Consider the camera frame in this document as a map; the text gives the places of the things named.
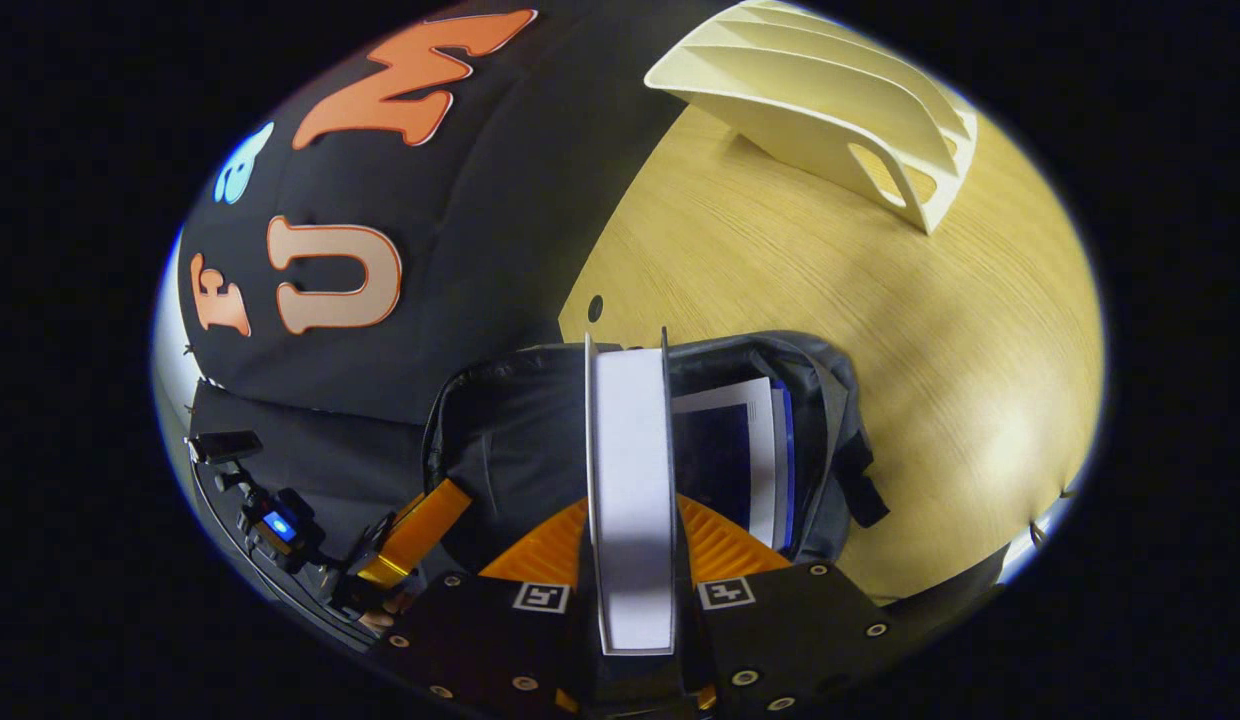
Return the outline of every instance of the blue led light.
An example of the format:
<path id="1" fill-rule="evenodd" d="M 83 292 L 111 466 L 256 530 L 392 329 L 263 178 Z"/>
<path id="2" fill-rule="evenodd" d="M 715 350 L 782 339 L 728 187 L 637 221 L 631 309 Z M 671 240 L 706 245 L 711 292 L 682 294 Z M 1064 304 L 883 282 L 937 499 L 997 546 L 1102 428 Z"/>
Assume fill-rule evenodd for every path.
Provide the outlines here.
<path id="1" fill-rule="evenodd" d="M 278 533 L 278 537 L 280 537 L 283 542 L 291 542 L 291 538 L 296 537 L 295 529 L 293 529 L 291 525 L 288 524 L 286 520 L 284 520 L 277 512 L 269 512 L 268 516 L 264 516 L 264 522 L 273 528 L 273 532 Z"/>

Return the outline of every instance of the black backpack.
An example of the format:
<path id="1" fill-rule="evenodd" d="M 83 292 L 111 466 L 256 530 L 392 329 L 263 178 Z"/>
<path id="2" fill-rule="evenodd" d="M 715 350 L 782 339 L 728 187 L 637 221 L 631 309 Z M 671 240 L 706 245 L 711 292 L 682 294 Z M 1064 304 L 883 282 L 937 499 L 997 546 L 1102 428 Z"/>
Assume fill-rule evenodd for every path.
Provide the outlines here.
<path id="1" fill-rule="evenodd" d="M 849 520 L 868 527 L 888 512 L 863 475 L 873 454 L 849 357 L 785 331 L 670 346 L 672 397 L 760 375 L 784 383 L 794 403 L 794 543 L 784 555 L 836 560 Z M 580 343 L 501 354 L 443 384 L 424 428 L 424 488 L 450 478 L 472 497 L 441 539 L 461 566 L 482 570 L 585 497 L 584 413 Z"/>

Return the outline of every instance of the cable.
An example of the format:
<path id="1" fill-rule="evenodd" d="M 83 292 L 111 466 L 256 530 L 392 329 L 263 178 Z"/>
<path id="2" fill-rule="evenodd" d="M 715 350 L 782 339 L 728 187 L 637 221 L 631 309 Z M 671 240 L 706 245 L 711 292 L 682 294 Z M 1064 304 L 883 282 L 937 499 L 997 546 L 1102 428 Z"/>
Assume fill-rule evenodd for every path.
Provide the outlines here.
<path id="1" fill-rule="evenodd" d="M 317 601 L 317 599 L 312 596 L 312 592 L 309 592 L 309 587 L 304 587 L 304 582 L 296 580 L 295 575 L 286 575 L 286 576 L 291 579 L 291 584 L 294 584 L 295 587 L 300 589 L 300 592 L 305 594 L 305 597 L 309 597 L 309 602 L 314 602 L 314 605 L 322 605 Z"/>
<path id="2" fill-rule="evenodd" d="M 212 516 L 212 519 L 216 520 L 216 524 L 219 525 L 219 529 L 221 529 L 222 533 L 224 533 L 224 537 L 228 538 L 228 542 L 229 542 L 229 544 L 232 544 L 233 550 L 237 550 L 237 553 L 239 553 L 239 555 L 242 555 L 242 560 L 247 560 L 248 564 L 250 565 L 250 569 L 255 570 L 255 575 L 259 575 L 259 579 L 264 580 L 264 584 L 268 584 L 269 589 L 272 589 L 272 591 L 274 594 L 280 594 L 280 597 L 286 597 L 288 601 L 291 601 L 291 606 L 295 606 L 295 610 L 299 610 L 301 613 L 304 613 L 305 616 L 308 616 L 310 620 L 317 621 L 320 625 L 326 625 L 326 626 L 329 626 L 329 628 L 336 630 L 336 632 L 339 632 L 341 634 L 345 634 L 345 638 L 355 642 L 356 644 L 360 644 L 360 651 L 366 652 L 370 648 L 370 642 L 365 637 L 361 637 L 361 634 L 352 634 L 352 633 L 347 632 L 346 626 L 343 626 L 343 625 L 336 625 L 331 620 L 322 618 L 322 616 L 315 613 L 314 611 L 311 611 L 308 607 L 305 607 L 304 602 L 300 602 L 291 594 L 289 594 L 288 591 L 285 591 L 285 589 L 281 589 L 281 585 L 278 585 L 277 582 L 273 582 L 273 577 L 268 577 L 268 575 L 265 575 L 264 571 L 260 570 L 260 566 L 255 565 L 255 560 L 250 559 L 249 553 L 242 551 L 242 548 L 239 547 L 239 544 L 237 544 L 237 540 L 233 539 L 233 534 L 228 532 L 228 528 L 224 527 L 223 520 L 219 519 L 219 516 L 216 512 L 216 507 L 212 506 L 212 501 L 210 501 L 210 498 L 207 497 L 207 491 L 203 490 L 203 482 L 201 482 L 201 475 L 198 475 L 198 468 L 196 468 L 196 465 L 193 463 L 193 459 L 192 457 L 190 457 L 190 460 L 188 460 L 188 468 L 193 473 L 193 486 L 196 488 L 198 488 L 198 494 L 201 496 L 201 498 L 203 498 L 203 502 L 207 506 L 207 512 L 210 512 L 210 514 Z M 304 585 L 301 585 L 299 582 L 299 580 L 296 580 L 295 577 L 291 577 L 291 581 L 295 582 L 296 585 L 299 585 L 299 587 L 303 589 L 303 591 L 305 594 L 308 594 L 309 600 L 312 600 L 315 602 L 315 605 L 317 605 L 317 600 L 314 600 L 312 594 L 310 594 L 309 591 L 306 591 L 306 589 L 304 587 Z"/>

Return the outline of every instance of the table surface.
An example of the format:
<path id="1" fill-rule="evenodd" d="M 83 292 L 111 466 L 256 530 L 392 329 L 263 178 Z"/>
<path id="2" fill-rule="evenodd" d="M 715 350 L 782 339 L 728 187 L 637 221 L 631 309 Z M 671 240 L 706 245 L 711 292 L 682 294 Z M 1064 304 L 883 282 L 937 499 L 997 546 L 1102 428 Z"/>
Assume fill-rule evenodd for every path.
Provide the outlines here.
<path id="1" fill-rule="evenodd" d="M 868 473 L 892 512 L 853 523 L 838 566 L 877 602 L 944 582 L 1024 530 L 1083 467 L 1104 397 L 1083 243 L 1033 162 L 978 123 L 966 183 L 928 235 L 688 107 L 559 317 L 568 342 L 794 328 L 843 348 Z"/>

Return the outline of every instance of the white plastic object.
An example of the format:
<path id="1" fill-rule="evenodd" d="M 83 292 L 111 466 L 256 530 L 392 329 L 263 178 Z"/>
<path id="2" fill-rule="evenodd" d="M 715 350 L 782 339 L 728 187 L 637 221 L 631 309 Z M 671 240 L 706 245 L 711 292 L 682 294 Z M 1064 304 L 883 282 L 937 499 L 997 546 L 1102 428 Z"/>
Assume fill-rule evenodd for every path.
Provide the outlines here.
<path id="1" fill-rule="evenodd" d="M 774 0 L 713 15 L 644 82 L 926 233 L 954 204 L 976 151 L 976 114 L 952 90 L 848 29 Z M 853 145 L 885 165 L 900 195 L 873 182 Z M 935 182 L 926 201 L 905 167 Z"/>
<path id="2" fill-rule="evenodd" d="M 604 656 L 672 656 L 676 525 L 667 340 L 598 352 L 584 336 L 589 533 Z"/>

